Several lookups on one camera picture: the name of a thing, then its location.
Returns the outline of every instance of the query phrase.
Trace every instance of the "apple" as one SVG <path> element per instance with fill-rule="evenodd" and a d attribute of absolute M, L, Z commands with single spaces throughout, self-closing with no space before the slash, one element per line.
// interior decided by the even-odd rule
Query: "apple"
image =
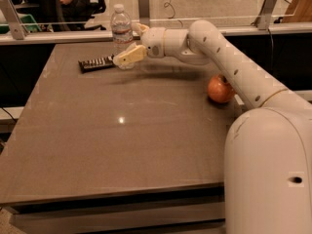
<path fill-rule="evenodd" d="M 231 84 L 222 74 L 214 75 L 209 81 L 207 88 L 210 99 L 217 103 L 227 103 L 235 96 L 235 91 Z"/>

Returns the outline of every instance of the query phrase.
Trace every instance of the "water bottle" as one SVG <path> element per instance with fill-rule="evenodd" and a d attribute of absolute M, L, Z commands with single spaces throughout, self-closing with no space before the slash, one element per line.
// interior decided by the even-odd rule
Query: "water bottle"
<path fill-rule="evenodd" d="M 123 4 L 114 5 L 115 13 L 111 17 L 110 26 L 113 34 L 114 55 L 125 51 L 134 41 L 132 21 L 125 12 Z"/>

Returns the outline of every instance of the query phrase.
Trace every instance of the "table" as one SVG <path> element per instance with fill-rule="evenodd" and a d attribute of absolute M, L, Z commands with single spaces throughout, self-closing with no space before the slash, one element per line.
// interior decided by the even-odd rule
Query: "table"
<path fill-rule="evenodd" d="M 208 99 L 215 65 L 147 58 L 81 73 L 78 60 L 111 53 L 110 42 L 55 46 L 0 156 L 13 225 L 82 233 L 224 219 L 235 103 Z"/>

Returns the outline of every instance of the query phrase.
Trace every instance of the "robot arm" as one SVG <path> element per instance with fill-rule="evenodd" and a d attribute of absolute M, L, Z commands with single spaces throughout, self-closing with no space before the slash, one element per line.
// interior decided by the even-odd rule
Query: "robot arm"
<path fill-rule="evenodd" d="M 211 23 L 138 26 L 141 46 L 117 56 L 206 64 L 210 59 L 249 109 L 225 142 L 226 233 L 312 233 L 312 105 L 245 56 Z"/>

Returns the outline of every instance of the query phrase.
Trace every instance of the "glass partition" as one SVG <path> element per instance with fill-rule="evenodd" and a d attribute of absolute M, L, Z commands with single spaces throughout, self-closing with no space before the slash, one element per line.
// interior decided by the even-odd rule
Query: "glass partition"
<path fill-rule="evenodd" d="M 59 0 L 13 0 L 21 24 L 31 33 L 77 30 L 110 30 L 113 6 L 123 3 L 133 21 L 140 21 L 138 0 L 104 0 L 105 8 L 94 9 L 87 17 L 68 20 L 64 6 Z M 270 23 L 288 22 L 298 0 L 277 0 Z M 149 22 L 151 26 L 185 27 L 198 19 L 209 20 L 218 27 L 250 26 L 258 18 L 264 0 L 148 0 Z M 7 27 L 0 14 L 1 28 Z"/>
<path fill-rule="evenodd" d="M 10 31 L 9 25 L 7 23 L 6 18 L 4 17 L 1 9 L 0 9 L 0 35 L 6 34 Z"/>
<path fill-rule="evenodd" d="M 288 6 L 282 22 L 312 21 L 311 0 L 292 0 Z"/>

